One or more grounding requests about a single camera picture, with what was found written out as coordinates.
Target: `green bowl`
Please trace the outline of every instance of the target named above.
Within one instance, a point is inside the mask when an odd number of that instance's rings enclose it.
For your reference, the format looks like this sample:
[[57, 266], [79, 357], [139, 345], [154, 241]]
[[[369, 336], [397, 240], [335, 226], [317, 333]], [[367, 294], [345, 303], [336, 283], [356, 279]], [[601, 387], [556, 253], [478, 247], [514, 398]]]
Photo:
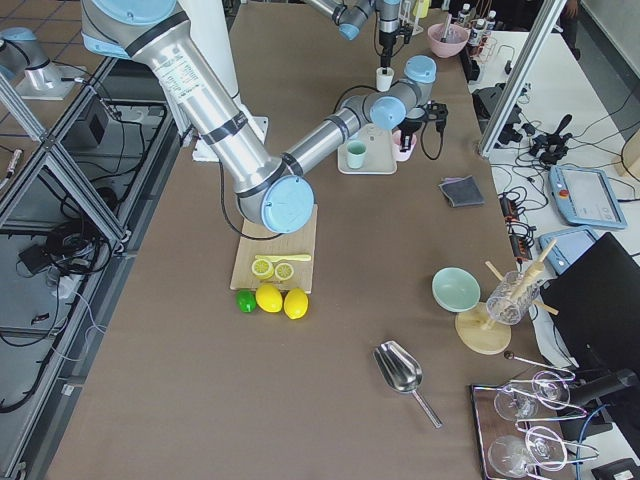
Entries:
[[445, 310], [466, 312], [480, 301], [480, 285], [473, 275], [461, 268], [443, 268], [433, 277], [433, 296]]

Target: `black monitor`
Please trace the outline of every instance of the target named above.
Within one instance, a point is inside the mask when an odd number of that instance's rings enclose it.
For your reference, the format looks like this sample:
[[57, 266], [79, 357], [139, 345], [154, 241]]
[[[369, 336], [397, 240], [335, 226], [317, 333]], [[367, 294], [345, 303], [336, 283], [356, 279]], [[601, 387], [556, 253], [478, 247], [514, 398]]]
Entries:
[[[560, 314], [553, 322], [586, 381], [630, 369], [640, 376], [640, 266], [605, 233], [542, 290]], [[640, 455], [640, 388], [606, 395], [611, 414]]]

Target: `white desk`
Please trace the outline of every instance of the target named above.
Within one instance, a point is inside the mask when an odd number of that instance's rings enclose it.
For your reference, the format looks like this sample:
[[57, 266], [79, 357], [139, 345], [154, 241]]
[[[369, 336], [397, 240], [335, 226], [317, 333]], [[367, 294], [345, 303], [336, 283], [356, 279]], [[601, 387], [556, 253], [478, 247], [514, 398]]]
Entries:
[[[481, 63], [481, 69], [483, 70], [481, 78], [475, 84], [469, 85], [470, 92], [507, 81], [507, 74], [504, 71], [505, 64], [513, 58], [512, 65], [515, 65], [527, 34], [520, 32], [494, 32], [492, 37], [495, 40], [495, 44], [490, 47], [492, 48], [491, 55], [487, 56], [484, 63]], [[502, 45], [513, 47], [515, 56], [512, 49], [507, 47], [500, 48]], [[529, 102], [526, 103], [527, 100], [521, 98], [519, 100], [521, 102], [520, 106], [528, 121], [541, 122], [538, 128], [543, 131], [554, 131], [562, 117], [570, 113], [573, 119], [568, 127], [563, 130], [563, 133], [571, 132], [574, 135], [580, 135], [592, 122], [607, 115], [607, 110], [600, 102], [596, 92], [560, 35], [550, 35], [546, 40], [540, 56], [529, 72], [527, 82], [531, 84]], [[595, 142], [617, 131], [618, 128], [611, 118], [605, 118], [590, 127], [587, 133], [580, 137], [580, 140]], [[520, 146], [526, 146], [528, 142], [529, 139], [526, 138], [525, 134]], [[570, 148], [578, 145], [579, 143], [576, 141], [568, 142]], [[619, 152], [623, 145], [624, 139], [620, 134], [614, 135], [599, 144], [602, 148], [612, 152]], [[526, 150], [522, 149], [518, 152], [515, 149], [494, 149], [490, 155], [490, 161], [493, 164], [513, 165], [518, 154], [523, 152], [526, 152]], [[569, 163], [583, 167], [595, 167], [607, 165], [618, 160], [619, 157], [615, 155], [591, 146], [584, 146], [576, 150], [569, 150], [567, 156], [560, 160], [558, 164]], [[621, 179], [634, 185], [638, 191], [637, 194], [640, 194], [640, 184], [632, 178], [620, 177], [613, 165], [604, 166], [602, 170], [610, 178]], [[528, 174], [525, 170], [519, 170], [519, 172]], [[540, 194], [531, 188], [525, 178], [517, 175], [510, 177], [505, 170], [500, 168], [493, 169], [493, 176], [498, 192], [521, 185], [527, 188], [530, 198], [542, 199]], [[544, 209], [526, 213], [525, 220], [527, 223], [537, 227], [536, 238], [543, 233], [567, 228], [567, 223], [558, 213], [551, 197], [547, 173], [544, 172], [539, 176], [535, 171], [531, 170], [530, 176], [534, 179], [538, 188], [542, 187], [542, 177], [544, 177], [544, 191], [549, 198], [549, 205]], [[611, 182], [611, 184], [619, 199], [633, 198], [633, 190], [628, 186], [615, 181]], [[629, 226], [625, 230], [615, 231], [613, 234], [629, 253], [635, 253], [640, 251], [640, 203], [623, 203], [621, 206]], [[545, 275], [547, 278], [554, 276], [548, 267]], [[557, 353], [549, 314], [540, 311], [534, 326], [543, 355], [551, 361], [557, 361], [557, 364], [566, 363], [564, 358]], [[588, 443], [600, 449], [601, 455], [598, 460], [584, 465], [582, 468], [582, 478], [584, 479], [594, 478], [590, 470], [595, 466], [605, 465], [619, 458], [632, 457], [636, 462], [639, 462], [638, 457], [628, 446], [617, 426], [614, 426], [614, 430], [611, 432], [590, 437]]]

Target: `folded cloth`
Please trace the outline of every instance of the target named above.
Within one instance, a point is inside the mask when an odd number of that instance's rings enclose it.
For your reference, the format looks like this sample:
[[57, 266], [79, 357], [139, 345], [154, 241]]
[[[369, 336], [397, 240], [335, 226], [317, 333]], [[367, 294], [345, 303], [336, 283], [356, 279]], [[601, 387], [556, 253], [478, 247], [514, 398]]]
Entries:
[[445, 178], [438, 187], [452, 207], [484, 205], [484, 197], [472, 175], [464, 178]]

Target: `spoon handle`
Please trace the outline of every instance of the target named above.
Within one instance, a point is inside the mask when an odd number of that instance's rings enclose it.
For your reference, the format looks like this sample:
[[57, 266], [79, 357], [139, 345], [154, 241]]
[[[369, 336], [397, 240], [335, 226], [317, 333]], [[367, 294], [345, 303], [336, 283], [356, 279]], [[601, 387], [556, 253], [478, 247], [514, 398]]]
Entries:
[[418, 390], [416, 389], [411, 393], [413, 394], [413, 397], [417, 400], [417, 402], [420, 404], [420, 406], [424, 410], [424, 413], [427, 414], [427, 417], [429, 417], [429, 420], [431, 420], [431, 422], [433, 423], [433, 426], [436, 428], [442, 427], [442, 422], [438, 418], [438, 415], [436, 415], [436, 412], [433, 411], [433, 408], [431, 408], [431, 405], [429, 405], [427, 401], [424, 398], [422, 398], [422, 395], [420, 395], [420, 392], [418, 392]]

